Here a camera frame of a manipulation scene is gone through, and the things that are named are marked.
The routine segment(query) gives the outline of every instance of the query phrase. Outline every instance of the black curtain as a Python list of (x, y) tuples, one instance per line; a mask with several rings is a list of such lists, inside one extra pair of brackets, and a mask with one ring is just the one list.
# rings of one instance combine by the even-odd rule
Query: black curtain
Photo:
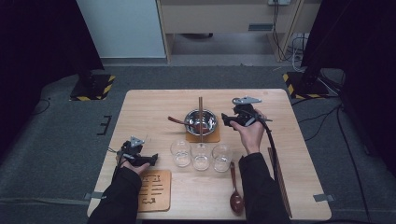
[(104, 68), (75, 0), (0, 0), (0, 157), (45, 85), (94, 69)]
[(396, 1), (323, 0), (302, 66), (340, 68), (346, 112), (370, 155), (396, 175)]

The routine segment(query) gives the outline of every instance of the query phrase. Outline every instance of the wooden chopstick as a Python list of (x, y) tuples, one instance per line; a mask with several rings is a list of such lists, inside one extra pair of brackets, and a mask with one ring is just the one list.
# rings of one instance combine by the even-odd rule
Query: wooden chopstick
[[(270, 154), (271, 163), (274, 164), (273, 151), (271, 147), (268, 147), (268, 153)], [(282, 193), (283, 204), (285, 205), (289, 217), (292, 217), (288, 194), (286, 192), (285, 182), (283, 181), (282, 170), (280, 169), (279, 159), (277, 157), (276, 157), (276, 169), (277, 169), (277, 180), (279, 183), (280, 192)]]
[(203, 143), (204, 142), (204, 135), (203, 135), (203, 130), (202, 130), (202, 126), (203, 126), (203, 121), (204, 121), (204, 107), (203, 107), (203, 102), (202, 102), (202, 96), (199, 97), (199, 137), (200, 137), (200, 142)]

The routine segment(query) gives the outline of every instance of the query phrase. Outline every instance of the gray carpet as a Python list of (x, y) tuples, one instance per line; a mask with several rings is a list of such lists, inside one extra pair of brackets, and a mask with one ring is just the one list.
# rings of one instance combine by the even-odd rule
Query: gray carpet
[[(69, 94), (78, 77), (49, 84), (35, 115), (22, 130), (0, 167), (0, 198), (50, 198), (83, 202), (92, 192), (106, 148), (114, 131), (125, 93), (138, 89), (286, 89), (282, 74), (290, 67), (212, 66), (107, 67), (116, 76), (103, 101), (71, 102)], [(328, 113), (338, 98), (310, 100), (294, 105), (297, 120)], [(106, 135), (104, 116), (112, 116)], [(323, 117), (302, 122), (304, 138), (313, 136)], [(379, 158), (367, 156), (346, 113), (339, 111), (364, 190), (373, 223), (396, 223), (396, 178)], [(337, 123), (336, 110), (323, 122), (308, 150), (327, 194), (332, 219), (368, 221), (354, 166)], [(85, 223), (83, 205), (1, 203), (0, 223)], [(312, 223), (293, 221), (293, 223)]]

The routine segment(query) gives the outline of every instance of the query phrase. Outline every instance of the black sleeve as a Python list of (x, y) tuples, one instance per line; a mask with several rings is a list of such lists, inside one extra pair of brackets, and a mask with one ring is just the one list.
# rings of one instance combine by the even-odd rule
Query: black sleeve
[(137, 173), (126, 167), (120, 168), (88, 223), (135, 223), (141, 187), (142, 180)]
[(291, 223), (278, 184), (270, 176), (261, 153), (242, 157), (239, 170), (244, 189), (247, 223)]

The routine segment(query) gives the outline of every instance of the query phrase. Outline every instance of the person's hand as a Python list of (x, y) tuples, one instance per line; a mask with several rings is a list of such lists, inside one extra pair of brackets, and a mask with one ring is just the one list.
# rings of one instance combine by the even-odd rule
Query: person's hand
[[(260, 110), (255, 110), (264, 119), (266, 119), (266, 117)], [(230, 121), (230, 124), (241, 135), (242, 145), (245, 147), (248, 155), (251, 153), (260, 152), (260, 144), (262, 142), (262, 135), (264, 134), (264, 127), (262, 127), (262, 124), (260, 122), (256, 121), (247, 127), (241, 126), (235, 121)]]
[(121, 160), (121, 168), (122, 167), (126, 167), (126, 168), (134, 171), (138, 175), (141, 175), (143, 172), (145, 172), (149, 168), (149, 163), (146, 162), (145, 164), (143, 164), (141, 166), (132, 166), (132, 164), (129, 163), (125, 158), (122, 158), (122, 160)]

